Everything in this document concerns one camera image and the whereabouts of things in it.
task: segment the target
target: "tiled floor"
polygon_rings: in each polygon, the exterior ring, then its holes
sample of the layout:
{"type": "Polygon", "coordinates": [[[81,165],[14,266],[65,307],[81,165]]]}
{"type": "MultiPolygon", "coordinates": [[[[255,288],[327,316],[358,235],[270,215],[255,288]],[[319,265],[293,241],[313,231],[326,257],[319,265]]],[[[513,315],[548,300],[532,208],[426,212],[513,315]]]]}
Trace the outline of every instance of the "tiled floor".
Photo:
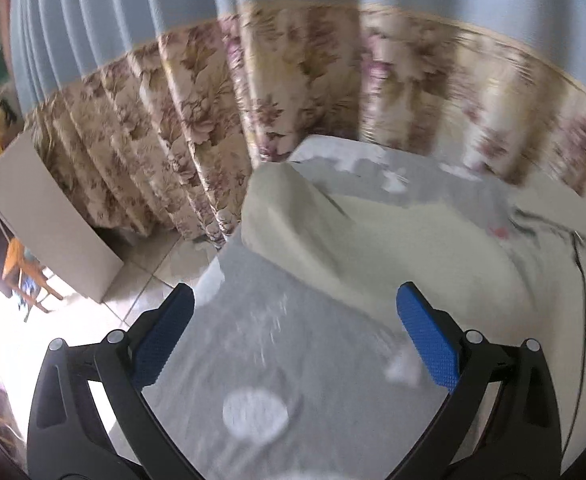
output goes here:
{"type": "MultiPolygon", "coordinates": [[[[52,339],[61,337],[73,346],[100,341],[116,328],[127,330],[142,312],[159,307],[178,282],[195,285],[216,251],[207,242],[183,240],[176,231],[158,231],[134,247],[116,248],[116,253],[124,260],[124,267],[103,303],[81,297],[53,276],[49,283],[64,299],[59,301],[46,296],[41,303],[51,313],[44,314],[33,308],[28,321],[18,324],[17,335],[6,349],[2,375],[24,434],[39,367],[52,339]]],[[[102,385],[90,386],[106,430],[109,430],[115,418],[102,385]]]]}

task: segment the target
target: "curtain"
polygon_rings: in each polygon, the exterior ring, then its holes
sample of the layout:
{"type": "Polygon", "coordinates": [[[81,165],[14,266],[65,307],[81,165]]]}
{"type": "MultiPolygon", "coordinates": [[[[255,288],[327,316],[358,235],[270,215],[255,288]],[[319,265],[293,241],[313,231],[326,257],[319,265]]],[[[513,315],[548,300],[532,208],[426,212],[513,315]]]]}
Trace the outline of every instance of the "curtain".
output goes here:
{"type": "Polygon", "coordinates": [[[309,134],[586,197],[581,27],[586,0],[11,0],[25,130],[81,215],[218,245],[309,134]]]}

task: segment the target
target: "silver screw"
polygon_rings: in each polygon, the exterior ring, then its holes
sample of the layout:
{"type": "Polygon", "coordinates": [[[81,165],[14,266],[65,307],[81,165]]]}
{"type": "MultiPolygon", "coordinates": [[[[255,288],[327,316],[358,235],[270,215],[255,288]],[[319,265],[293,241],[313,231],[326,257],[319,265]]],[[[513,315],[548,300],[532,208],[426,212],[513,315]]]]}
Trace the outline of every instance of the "silver screw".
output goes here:
{"type": "Polygon", "coordinates": [[[106,336],[106,341],[113,344],[119,343],[122,339],[124,339],[124,332],[121,330],[113,330],[108,332],[108,335],[106,336]]]}
{"type": "Polygon", "coordinates": [[[532,352],[537,352],[540,350],[540,343],[538,343],[535,339],[527,339],[527,348],[532,352]]]}
{"type": "Polygon", "coordinates": [[[59,350],[63,344],[64,344],[64,340],[57,337],[49,343],[48,349],[53,350],[53,351],[59,350]]]}
{"type": "Polygon", "coordinates": [[[470,343],[477,345],[482,342],[482,339],[484,339],[484,336],[477,330],[469,330],[467,332],[467,341],[470,343]]]}

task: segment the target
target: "bed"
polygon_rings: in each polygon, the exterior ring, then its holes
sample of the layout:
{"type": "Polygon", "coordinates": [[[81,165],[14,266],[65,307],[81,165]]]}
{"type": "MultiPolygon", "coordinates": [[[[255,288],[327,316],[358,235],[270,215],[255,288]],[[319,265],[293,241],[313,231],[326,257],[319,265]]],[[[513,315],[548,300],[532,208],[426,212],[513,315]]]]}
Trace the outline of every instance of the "bed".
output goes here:
{"type": "MultiPolygon", "coordinates": [[[[305,140],[289,164],[325,192],[401,206],[445,203],[498,242],[518,234],[512,188],[465,168],[322,136],[305,140]]],[[[447,395],[406,333],[248,250],[241,228],[195,298],[191,322],[143,394],[207,479],[386,478],[447,395]]],[[[576,327],[577,340],[583,335],[576,327]]],[[[482,425],[480,416],[460,456],[482,425]]],[[[110,438],[135,460],[117,426],[110,438]]]]}

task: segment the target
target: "beige cloth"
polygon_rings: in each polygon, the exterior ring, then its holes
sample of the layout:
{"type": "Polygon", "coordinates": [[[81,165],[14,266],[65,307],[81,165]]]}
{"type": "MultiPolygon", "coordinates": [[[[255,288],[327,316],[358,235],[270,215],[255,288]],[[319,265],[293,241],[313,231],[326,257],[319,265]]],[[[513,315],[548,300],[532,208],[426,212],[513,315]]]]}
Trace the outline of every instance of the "beige cloth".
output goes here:
{"type": "MultiPolygon", "coordinates": [[[[501,246],[445,205],[401,208],[326,196],[288,164],[264,164],[249,183],[242,236],[249,249],[392,330],[404,330],[395,294],[411,280],[463,330],[517,346],[537,338],[554,380],[564,443],[584,338],[571,232],[583,240],[586,272],[586,205],[569,188],[535,174],[515,194],[512,219],[524,234],[501,246]]],[[[563,468],[585,445],[586,367],[563,468]]]]}

